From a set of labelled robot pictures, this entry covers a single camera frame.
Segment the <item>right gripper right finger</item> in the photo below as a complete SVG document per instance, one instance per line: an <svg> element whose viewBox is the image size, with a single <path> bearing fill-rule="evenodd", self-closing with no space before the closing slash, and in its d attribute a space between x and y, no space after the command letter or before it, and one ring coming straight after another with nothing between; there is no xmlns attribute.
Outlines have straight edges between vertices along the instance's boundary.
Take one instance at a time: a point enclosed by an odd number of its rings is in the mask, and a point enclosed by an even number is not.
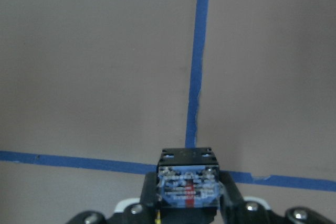
<svg viewBox="0 0 336 224"><path fill-rule="evenodd" d="M242 196L229 172L219 172L219 181L223 185L220 212L224 223L334 223L334 221L322 214L303 206L289 208L283 216L280 216L272 210L264 199Z"/></svg>

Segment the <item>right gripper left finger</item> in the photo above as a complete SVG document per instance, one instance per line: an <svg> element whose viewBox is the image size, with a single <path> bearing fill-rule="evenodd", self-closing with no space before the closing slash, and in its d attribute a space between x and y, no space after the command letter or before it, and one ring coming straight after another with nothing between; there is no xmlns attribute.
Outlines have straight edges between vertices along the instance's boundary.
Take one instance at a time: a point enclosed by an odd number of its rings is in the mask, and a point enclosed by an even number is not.
<svg viewBox="0 0 336 224"><path fill-rule="evenodd" d="M141 195L138 198L128 198L117 203L113 214L104 214L87 210L73 216L68 223L155 223L157 194L157 175L149 172L145 175Z"/></svg>

